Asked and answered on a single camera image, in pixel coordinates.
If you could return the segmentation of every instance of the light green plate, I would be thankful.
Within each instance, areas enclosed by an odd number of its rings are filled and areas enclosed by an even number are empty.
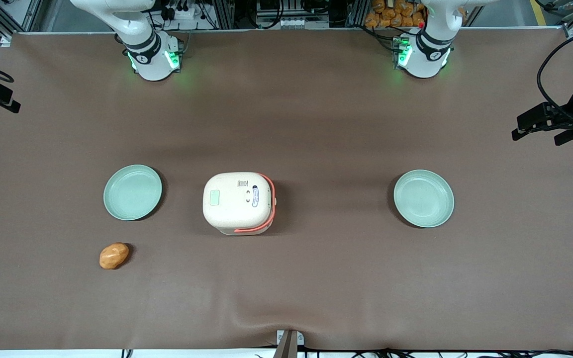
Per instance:
[[[428,170],[407,172],[395,184],[395,206],[411,224],[436,227],[448,220],[455,209],[450,185]]]
[[[163,184],[152,168],[126,166],[114,173],[105,185],[105,209],[120,220],[136,220],[152,211],[161,200]]]

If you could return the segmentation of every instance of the brown tablecloth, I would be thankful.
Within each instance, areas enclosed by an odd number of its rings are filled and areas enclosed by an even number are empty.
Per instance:
[[[148,83],[112,36],[14,36],[0,50],[22,103],[0,108],[0,349],[253,347],[283,328],[318,349],[573,349],[573,143],[510,136],[563,38],[464,30],[419,80],[359,31],[196,34],[182,73]],[[544,84],[573,93],[573,44]],[[121,222],[102,191],[136,163],[166,195]],[[455,193],[436,229],[392,204],[418,168]],[[232,171],[277,182],[261,236],[202,217],[205,182]],[[130,262],[100,269],[117,241]]]

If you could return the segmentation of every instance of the white rice cooker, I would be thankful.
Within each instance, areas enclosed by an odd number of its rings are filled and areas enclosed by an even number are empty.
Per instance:
[[[262,234],[276,213],[275,187],[260,173],[218,174],[205,185],[202,213],[223,234]]]

